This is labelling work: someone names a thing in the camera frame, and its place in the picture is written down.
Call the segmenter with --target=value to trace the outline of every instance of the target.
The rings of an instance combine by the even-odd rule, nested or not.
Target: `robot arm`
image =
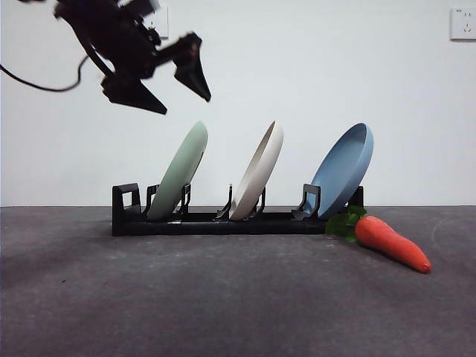
[[[23,2],[43,0],[19,0]],[[161,39],[144,17],[158,8],[156,0],[58,0],[54,15],[67,21],[94,64],[104,73],[103,93],[112,103],[165,114],[167,108],[141,82],[156,67],[173,61],[175,78],[209,101],[211,98],[200,61],[202,40],[195,34],[158,49]],[[114,71],[99,55],[111,61]]]

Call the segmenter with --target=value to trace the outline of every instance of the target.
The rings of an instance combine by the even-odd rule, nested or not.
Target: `white wall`
[[[111,186],[129,182],[144,195],[197,120],[209,141],[192,205],[225,203],[273,120],[285,143],[270,205],[297,204],[302,183],[360,121],[375,137],[366,204],[476,205],[476,43],[448,33],[451,6],[476,1],[167,3],[171,40],[189,30],[204,40],[212,101],[176,82],[173,65],[147,82],[165,117],[110,104],[91,63],[65,94],[3,77],[2,205],[110,205]],[[54,1],[1,5],[1,63],[35,83],[74,82],[84,52],[52,16]]]

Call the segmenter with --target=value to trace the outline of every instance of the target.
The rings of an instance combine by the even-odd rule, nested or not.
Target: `green plate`
[[[208,133],[199,121],[188,132],[177,153],[170,162],[164,178],[152,201],[147,219],[165,219],[173,213],[181,198],[181,189],[192,181],[207,147]]]

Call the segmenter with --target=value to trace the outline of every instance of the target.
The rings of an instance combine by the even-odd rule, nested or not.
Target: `plate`
[[[327,154],[312,179],[321,186],[321,206],[318,216],[329,219],[348,203],[364,178],[373,153],[373,134],[365,123],[347,130]],[[315,205],[315,195],[309,195],[303,209],[309,213]]]
[[[147,212],[148,220],[164,219],[173,213],[180,202],[181,189],[192,181],[199,167],[207,142],[207,128],[199,121],[188,132],[170,162]]]
[[[274,169],[283,139],[281,125],[273,121],[251,158],[245,175],[234,194],[230,207],[230,220],[237,221],[246,218],[253,206],[256,205]]]

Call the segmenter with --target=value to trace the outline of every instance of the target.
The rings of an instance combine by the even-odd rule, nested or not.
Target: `black cable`
[[[8,71],[3,65],[0,64],[0,69],[5,72],[5,74],[9,75],[10,77],[12,77],[14,80],[18,80],[20,83],[23,83],[23,84],[26,84],[27,86],[31,86],[31,87],[34,87],[36,89],[41,89],[42,91],[55,91],[55,92],[59,92],[59,91],[69,91],[73,88],[76,88],[80,82],[81,82],[81,67],[83,67],[84,63],[86,62],[86,60],[89,58],[89,56],[86,56],[83,58],[83,60],[80,62],[80,64],[78,65],[77,67],[77,82],[75,84],[71,84],[70,86],[68,87],[65,87],[65,88],[60,88],[60,89],[56,89],[56,88],[46,88],[46,87],[41,87],[41,86],[38,86],[37,84],[34,84],[34,83],[30,83],[26,80],[23,80],[22,78],[19,78],[17,77],[15,74],[11,73],[10,71]]]

